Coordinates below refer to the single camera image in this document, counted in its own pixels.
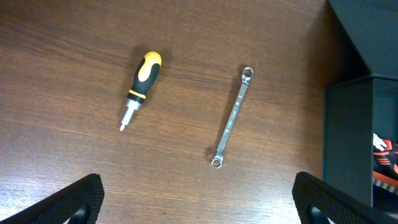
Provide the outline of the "orange black long-nose pliers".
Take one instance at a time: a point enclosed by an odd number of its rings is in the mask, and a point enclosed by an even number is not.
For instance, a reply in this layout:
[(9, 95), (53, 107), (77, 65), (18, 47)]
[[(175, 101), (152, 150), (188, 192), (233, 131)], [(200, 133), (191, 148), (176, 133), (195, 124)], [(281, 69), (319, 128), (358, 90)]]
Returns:
[(373, 184), (397, 195), (397, 143), (373, 134)]

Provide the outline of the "silver ring wrench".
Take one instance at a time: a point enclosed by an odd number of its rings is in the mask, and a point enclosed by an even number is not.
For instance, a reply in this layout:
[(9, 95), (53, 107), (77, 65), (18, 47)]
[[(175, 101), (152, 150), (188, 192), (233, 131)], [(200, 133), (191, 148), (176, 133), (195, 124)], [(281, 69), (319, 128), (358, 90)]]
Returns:
[(254, 70), (252, 67), (244, 67), (243, 68), (243, 71), (241, 74), (241, 86), (240, 86), (238, 95), (234, 102), (233, 108), (229, 114), (229, 118), (227, 120), (226, 126), (224, 127), (223, 134), (222, 134), (220, 141), (218, 143), (218, 146), (216, 148), (216, 154), (212, 158), (212, 161), (211, 161), (211, 166), (215, 169), (219, 169), (223, 165), (223, 159), (224, 159), (223, 151), (226, 147), (229, 136), (231, 134), (231, 130), (234, 126), (234, 122), (236, 121), (236, 118), (239, 113), (239, 109), (242, 105), (244, 96), (248, 90), (250, 81), (252, 80), (253, 76), (254, 76)]

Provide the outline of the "dark green box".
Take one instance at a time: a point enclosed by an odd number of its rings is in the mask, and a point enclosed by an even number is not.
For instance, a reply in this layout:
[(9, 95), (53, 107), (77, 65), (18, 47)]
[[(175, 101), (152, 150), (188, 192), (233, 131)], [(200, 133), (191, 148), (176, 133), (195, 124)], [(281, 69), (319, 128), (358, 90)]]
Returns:
[(373, 184), (373, 134), (397, 143), (397, 2), (328, 5), (343, 34), (345, 67), (325, 92), (323, 180), (397, 215), (397, 195)]

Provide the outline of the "yellow black stubby screwdriver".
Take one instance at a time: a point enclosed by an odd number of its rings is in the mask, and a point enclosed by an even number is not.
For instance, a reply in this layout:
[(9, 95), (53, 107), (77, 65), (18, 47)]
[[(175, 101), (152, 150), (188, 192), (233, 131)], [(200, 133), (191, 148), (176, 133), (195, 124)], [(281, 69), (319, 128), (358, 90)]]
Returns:
[(160, 68), (162, 58), (159, 53), (150, 51), (144, 55), (138, 65), (132, 87), (129, 89), (126, 97), (126, 112), (121, 120), (120, 131), (123, 131), (132, 120), (135, 111), (140, 110), (142, 104), (147, 98), (148, 91), (154, 85)]

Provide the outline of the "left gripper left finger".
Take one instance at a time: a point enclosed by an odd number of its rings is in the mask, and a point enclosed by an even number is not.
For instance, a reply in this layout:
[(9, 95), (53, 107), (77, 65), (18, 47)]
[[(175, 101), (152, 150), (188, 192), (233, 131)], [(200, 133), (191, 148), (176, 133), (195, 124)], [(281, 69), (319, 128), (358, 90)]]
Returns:
[(100, 175), (89, 174), (2, 223), (95, 223), (103, 200)]

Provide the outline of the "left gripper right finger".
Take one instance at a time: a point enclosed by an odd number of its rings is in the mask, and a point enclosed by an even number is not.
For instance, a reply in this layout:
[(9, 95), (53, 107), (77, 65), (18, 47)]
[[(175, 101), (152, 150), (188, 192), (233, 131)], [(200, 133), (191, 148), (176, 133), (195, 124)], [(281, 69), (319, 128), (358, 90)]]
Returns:
[(397, 219), (377, 211), (307, 172), (297, 173), (292, 196), (304, 224), (397, 224)]

